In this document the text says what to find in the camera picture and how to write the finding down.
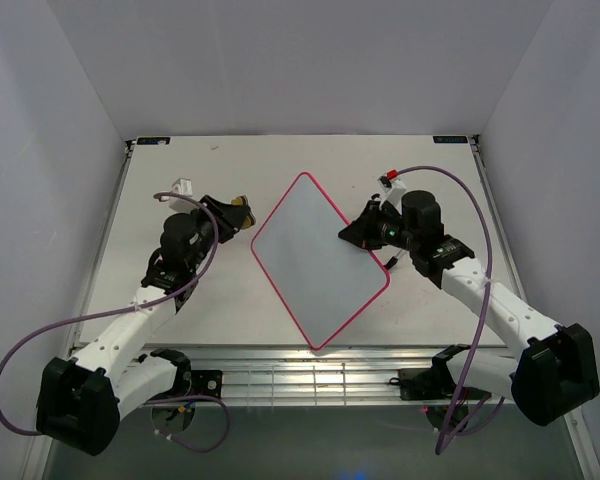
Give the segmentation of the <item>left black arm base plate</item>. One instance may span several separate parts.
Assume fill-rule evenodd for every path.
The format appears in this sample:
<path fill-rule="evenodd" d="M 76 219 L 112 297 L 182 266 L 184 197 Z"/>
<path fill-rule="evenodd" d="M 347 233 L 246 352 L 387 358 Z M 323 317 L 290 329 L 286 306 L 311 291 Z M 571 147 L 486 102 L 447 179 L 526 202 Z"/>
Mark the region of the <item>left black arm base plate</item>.
<path fill-rule="evenodd" d="M 178 374 L 175 386 L 172 389 L 152 396 L 150 401 L 191 395 L 203 395 L 220 399 L 222 397 L 222 385 L 222 370 L 192 370 L 187 374 Z"/>

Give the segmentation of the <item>pink framed whiteboard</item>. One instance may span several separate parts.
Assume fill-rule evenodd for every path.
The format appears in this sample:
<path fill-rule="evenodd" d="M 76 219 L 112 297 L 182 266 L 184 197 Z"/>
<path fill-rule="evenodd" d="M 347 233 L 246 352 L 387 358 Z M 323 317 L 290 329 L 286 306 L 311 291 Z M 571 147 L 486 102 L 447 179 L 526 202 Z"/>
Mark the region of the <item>pink framed whiteboard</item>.
<path fill-rule="evenodd" d="M 300 173 L 251 241 L 251 252 L 307 345 L 329 344 L 390 285 L 371 252 L 338 237 L 349 222 L 316 178 Z"/>

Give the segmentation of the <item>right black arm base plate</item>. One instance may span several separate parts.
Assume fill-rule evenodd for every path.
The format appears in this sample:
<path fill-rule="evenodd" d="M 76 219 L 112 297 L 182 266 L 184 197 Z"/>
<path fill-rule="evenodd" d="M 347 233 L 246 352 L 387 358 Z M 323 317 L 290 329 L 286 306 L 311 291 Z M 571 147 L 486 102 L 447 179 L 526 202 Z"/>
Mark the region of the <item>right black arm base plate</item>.
<path fill-rule="evenodd" d="M 456 384 L 450 378 L 443 378 L 433 368 L 399 369 L 388 380 L 388 385 L 399 389 L 402 400 L 451 400 Z"/>

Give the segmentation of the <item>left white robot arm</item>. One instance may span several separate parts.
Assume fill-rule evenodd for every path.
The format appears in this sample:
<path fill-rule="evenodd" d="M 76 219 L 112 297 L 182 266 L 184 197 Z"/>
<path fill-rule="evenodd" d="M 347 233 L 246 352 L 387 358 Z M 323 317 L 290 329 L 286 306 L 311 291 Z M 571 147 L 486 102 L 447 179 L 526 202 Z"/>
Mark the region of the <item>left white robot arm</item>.
<path fill-rule="evenodd" d="M 129 311 L 43 370 L 38 432 L 98 455 L 120 422 L 145 403 L 181 401 L 177 410 L 187 410 L 198 395 L 189 358 L 168 348 L 142 349 L 184 307 L 218 245 L 254 223 L 244 196 L 223 203 L 205 195 L 190 211 L 169 216 Z"/>

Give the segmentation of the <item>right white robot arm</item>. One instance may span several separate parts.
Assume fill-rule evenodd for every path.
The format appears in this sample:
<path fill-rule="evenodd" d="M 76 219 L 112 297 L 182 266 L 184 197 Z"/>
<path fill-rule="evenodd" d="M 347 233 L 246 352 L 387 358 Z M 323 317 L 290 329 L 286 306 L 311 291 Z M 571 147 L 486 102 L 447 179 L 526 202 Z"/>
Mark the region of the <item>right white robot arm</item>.
<path fill-rule="evenodd" d="M 466 386 L 513 401 L 532 423 L 546 426 L 600 393 L 593 339 L 581 325 L 564 326 L 530 307 L 499 282 L 489 281 L 474 252 L 445 233 L 433 194 L 416 190 L 395 207 L 373 196 L 339 238 L 362 250 L 397 247 L 437 288 L 486 316 L 506 345 L 502 358 L 452 345 L 407 380 L 417 398 L 454 397 Z"/>

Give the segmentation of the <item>yellow whiteboard eraser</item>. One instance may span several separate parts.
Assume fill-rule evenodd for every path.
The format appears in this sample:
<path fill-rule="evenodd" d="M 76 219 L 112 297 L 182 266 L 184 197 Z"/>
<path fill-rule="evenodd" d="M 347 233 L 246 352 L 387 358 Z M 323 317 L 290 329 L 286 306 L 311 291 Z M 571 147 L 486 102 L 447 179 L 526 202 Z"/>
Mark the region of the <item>yellow whiteboard eraser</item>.
<path fill-rule="evenodd" d="M 239 230 L 246 230 L 256 224 L 255 216 L 246 196 L 238 196 L 231 200 L 232 223 Z"/>

